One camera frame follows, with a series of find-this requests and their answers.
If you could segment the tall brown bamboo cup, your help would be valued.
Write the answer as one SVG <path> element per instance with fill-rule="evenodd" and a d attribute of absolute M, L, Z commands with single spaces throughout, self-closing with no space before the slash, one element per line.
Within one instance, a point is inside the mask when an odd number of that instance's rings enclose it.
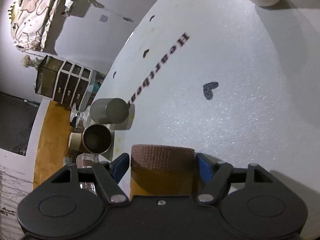
<path fill-rule="evenodd" d="M 131 148 L 130 198 L 191 196 L 195 180 L 195 150 L 164 145 Z"/>

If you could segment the beige cup black inside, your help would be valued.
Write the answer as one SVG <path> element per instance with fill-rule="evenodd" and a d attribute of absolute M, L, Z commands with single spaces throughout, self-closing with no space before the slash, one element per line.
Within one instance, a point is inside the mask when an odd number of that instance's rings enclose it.
<path fill-rule="evenodd" d="M 93 154 L 103 154 L 112 145 L 112 133 L 104 125 L 93 124 L 88 126 L 82 134 L 82 143 Z"/>

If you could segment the beige cup brown sleeve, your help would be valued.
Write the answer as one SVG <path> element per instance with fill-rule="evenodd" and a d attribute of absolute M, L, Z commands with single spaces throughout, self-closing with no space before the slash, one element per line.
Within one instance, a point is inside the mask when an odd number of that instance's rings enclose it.
<path fill-rule="evenodd" d="M 69 136 L 68 146 L 73 150 L 79 150 L 82 144 L 82 134 L 72 132 Z"/>

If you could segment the silver metal cup lying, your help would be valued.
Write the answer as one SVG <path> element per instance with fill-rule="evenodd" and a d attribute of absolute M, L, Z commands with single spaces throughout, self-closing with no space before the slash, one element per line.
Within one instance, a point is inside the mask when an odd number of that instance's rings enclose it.
<path fill-rule="evenodd" d="M 98 124 L 121 124 L 129 115 L 129 107 L 121 98 L 98 99 L 91 104 L 90 115 Z"/>

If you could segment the clear glass pink pattern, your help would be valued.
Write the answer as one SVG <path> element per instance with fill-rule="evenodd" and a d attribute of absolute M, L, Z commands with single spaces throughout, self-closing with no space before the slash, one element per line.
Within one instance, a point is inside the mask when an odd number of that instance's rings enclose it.
<path fill-rule="evenodd" d="M 77 156 L 76 158 L 76 165 L 77 168 L 90 168 L 93 164 L 98 163 L 99 159 L 97 155 L 83 153 Z M 94 183 L 89 182 L 79 182 L 80 188 L 83 190 L 87 190 L 93 194 L 97 194 L 95 190 Z"/>

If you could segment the upside-down wine glass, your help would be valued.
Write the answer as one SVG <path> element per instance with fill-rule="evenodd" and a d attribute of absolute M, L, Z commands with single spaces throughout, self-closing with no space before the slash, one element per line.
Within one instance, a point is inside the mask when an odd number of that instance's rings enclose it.
<path fill-rule="evenodd" d="M 91 122 L 92 118 L 90 115 L 90 106 L 87 106 L 87 108 L 81 112 L 76 109 L 76 103 L 72 105 L 71 115 L 70 115 L 70 125 L 72 127 L 76 126 L 83 126 L 84 128 L 87 128 Z"/>

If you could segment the white black drawer unit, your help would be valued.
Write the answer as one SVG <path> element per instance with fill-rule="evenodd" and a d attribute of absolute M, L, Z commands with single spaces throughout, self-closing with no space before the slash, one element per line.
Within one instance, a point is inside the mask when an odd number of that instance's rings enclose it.
<path fill-rule="evenodd" d="M 72 61 L 64 61 L 57 72 L 53 101 L 79 110 L 93 78 L 94 70 Z"/>

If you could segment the glass fish tank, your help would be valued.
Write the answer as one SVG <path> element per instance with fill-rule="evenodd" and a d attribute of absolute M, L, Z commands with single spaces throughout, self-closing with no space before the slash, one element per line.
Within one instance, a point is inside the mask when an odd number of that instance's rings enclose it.
<path fill-rule="evenodd" d="M 37 68 L 37 78 L 34 84 L 35 93 L 48 98 L 53 97 L 54 87 L 63 61 L 52 56 L 45 56 Z"/>

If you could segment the dried flower vase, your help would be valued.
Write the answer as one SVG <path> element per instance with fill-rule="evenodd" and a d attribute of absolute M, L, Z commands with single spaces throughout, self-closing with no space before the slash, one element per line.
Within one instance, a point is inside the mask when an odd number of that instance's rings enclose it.
<path fill-rule="evenodd" d="M 37 69 L 41 62 L 42 62 L 42 59 L 39 59 L 37 57 L 35 59 L 32 59 L 29 55 L 25 55 L 21 59 L 21 64 L 25 68 L 32 67 L 32 68 Z"/>

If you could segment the cartoon patterned blanket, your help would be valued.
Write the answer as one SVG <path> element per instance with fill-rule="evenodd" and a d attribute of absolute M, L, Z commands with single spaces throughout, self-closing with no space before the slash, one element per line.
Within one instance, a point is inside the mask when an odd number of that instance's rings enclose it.
<path fill-rule="evenodd" d="M 60 0 L 16 0 L 10 7 L 11 37 L 20 51 L 44 51 Z"/>

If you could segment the grey wall switch plate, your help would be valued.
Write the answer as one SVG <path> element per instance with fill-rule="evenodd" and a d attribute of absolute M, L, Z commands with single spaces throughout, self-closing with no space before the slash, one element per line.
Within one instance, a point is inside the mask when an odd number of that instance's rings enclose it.
<path fill-rule="evenodd" d="M 106 15 L 102 15 L 100 18 L 100 22 L 106 23 L 108 20 L 108 17 Z"/>

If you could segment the wall shelf small holder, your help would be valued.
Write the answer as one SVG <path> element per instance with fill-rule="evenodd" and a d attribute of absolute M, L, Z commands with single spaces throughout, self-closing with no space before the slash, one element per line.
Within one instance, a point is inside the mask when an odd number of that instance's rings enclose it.
<path fill-rule="evenodd" d="M 61 14 L 63 17 L 70 16 L 71 10 L 73 8 L 73 4 L 74 4 L 73 0 L 65 0 L 65 3 L 64 3 L 65 9 Z"/>

